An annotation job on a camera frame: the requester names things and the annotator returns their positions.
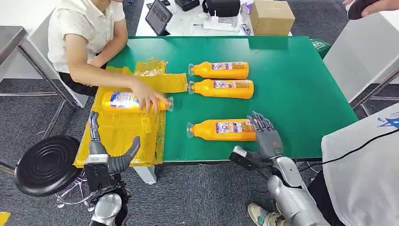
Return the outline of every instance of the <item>black bag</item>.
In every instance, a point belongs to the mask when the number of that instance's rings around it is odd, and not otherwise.
[[[218,17],[237,16],[239,8],[239,0],[204,0],[202,2],[204,13],[209,12],[211,16],[215,15],[215,11]]]

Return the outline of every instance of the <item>shoe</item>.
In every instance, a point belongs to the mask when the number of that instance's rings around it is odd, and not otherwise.
[[[283,215],[269,212],[255,203],[248,205],[248,214],[257,226],[277,226],[278,220],[283,220]]]

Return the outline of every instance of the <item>stool seat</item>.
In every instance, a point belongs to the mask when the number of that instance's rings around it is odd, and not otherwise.
[[[17,188],[35,197],[64,190],[82,173],[73,165],[79,145],[73,137],[53,136],[29,148],[15,168]]]

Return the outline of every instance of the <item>robotic arm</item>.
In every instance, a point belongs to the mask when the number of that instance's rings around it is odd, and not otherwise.
[[[129,167],[138,152],[140,137],[133,139],[124,155],[110,157],[101,143],[97,118],[97,112],[90,113],[90,155],[84,164],[90,191],[97,194],[93,199],[96,207],[89,226],[122,226],[128,218],[127,203],[131,194],[120,173]]]
[[[248,116],[256,132],[259,151],[248,152],[235,146],[230,160],[247,170],[256,170],[271,165],[272,170],[267,186],[276,200],[279,212],[292,226],[329,226],[316,202],[309,193],[294,161],[284,157],[283,145],[277,130],[261,114],[253,112]]]

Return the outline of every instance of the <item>white shirt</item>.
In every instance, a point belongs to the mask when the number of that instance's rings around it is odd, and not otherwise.
[[[121,2],[111,0],[105,15],[91,0],[60,0],[48,26],[48,58],[59,72],[69,73],[65,35],[77,34],[87,41],[88,63],[113,39],[114,22],[125,18]]]
[[[399,129],[399,103],[324,136],[323,161]],[[323,165],[334,210],[347,226],[399,225],[399,132],[372,141],[345,158]]]

